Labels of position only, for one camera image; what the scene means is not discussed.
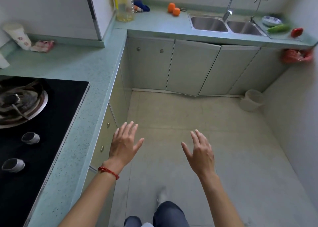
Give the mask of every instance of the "blue cloth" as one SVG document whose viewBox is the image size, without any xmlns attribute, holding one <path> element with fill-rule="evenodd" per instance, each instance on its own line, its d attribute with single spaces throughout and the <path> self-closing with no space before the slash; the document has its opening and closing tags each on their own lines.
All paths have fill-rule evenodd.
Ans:
<svg viewBox="0 0 318 227">
<path fill-rule="evenodd" d="M 165 201 L 158 207 L 152 222 L 154 227 L 189 227 L 183 211 L 171 201 Z M 141 226 L 141 220 L 137 216 L 128 217 L 124 223 L 124 227 Z"/>
<path fill-rule="evenodd" d="M 138 6 L 139 8 L 143 9 L 144 12 L 149 12 L 150 8 L 147 5 L 144 5 L 141 0 L 133 0 L 134 5 Z"/>
</svg>

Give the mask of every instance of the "sink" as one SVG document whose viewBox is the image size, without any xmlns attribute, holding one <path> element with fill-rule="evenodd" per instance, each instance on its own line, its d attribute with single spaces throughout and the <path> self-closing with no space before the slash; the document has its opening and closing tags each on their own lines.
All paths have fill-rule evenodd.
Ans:
<svg viewBox="0 0 318 227">
<path fill-rule="evenodd" d="M 234 33 L 263 35 L 252 22 L 227 21 L 226 23 Z"/>
<path fill-rule="evenodd" d="M 212 17 L 192 17 L 192 25 L 195 29 L 228 32 L 222 20 Z"/>
</svg>

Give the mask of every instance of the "red string bracelet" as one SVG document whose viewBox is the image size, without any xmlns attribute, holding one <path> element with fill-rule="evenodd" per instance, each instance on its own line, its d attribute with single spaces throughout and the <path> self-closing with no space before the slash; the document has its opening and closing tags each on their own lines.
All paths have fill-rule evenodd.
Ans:
<svg viewBox="0 0 318 227">
<path fill-rule="evenodd" d="M 99 168 L 98 168 L 98 171 L 110 173 L 110 174 L 112 174 L 112 175 L 114 175 L 114 176 L 116 177 L 116 180 L 119 179 L 119 176 L 118 176 L 116 173 L 114 173 L 113 171 L 109 170 L 108 168 L 99 167 Z"/>
</svg>

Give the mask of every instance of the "hand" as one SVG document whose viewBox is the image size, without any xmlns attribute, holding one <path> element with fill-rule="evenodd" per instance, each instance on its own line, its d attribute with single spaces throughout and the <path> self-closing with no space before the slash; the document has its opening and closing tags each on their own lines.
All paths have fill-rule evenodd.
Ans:
<svg viewBox="0 0 318 227">
<path fill-rule="evenodd" d="M 191 131 L 193 140 L 193 153 L 191 153 L 187 145 L 182 142 L 181 146 L 192 170 L 200 179 L 206 178 L 215 174 L 214 172 L 214 153 L 206 137 L 198 130 Z"/>
<path fill-rule="evenodd" d="M 115 161 L 122 168 L 126 166 L 135 156 L 138 149 L 142 146 L 144 138 L 141 138 L 136 145 L 133 145 L 138 124 L 133 126 L 133 121 L 126 122 L 116 130 L 113 141 L 110 145 L 109 160 Z"/>
</svg>

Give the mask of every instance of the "blue jeans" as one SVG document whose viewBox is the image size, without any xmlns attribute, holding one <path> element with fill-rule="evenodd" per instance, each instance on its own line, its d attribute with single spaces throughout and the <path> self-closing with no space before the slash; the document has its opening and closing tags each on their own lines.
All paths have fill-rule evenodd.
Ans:
<svg viewBox="0 0 318 227">
<path fill-rule="evenodd" d="M 158 207 L 152 222 L 154 227 L 189 227 L 183 211 L 171 201 L 165 201 Z M 137 216 L 129 216 L 124 223 L 124 227 L 141 226 L 141 220 Z"/>
</svg>

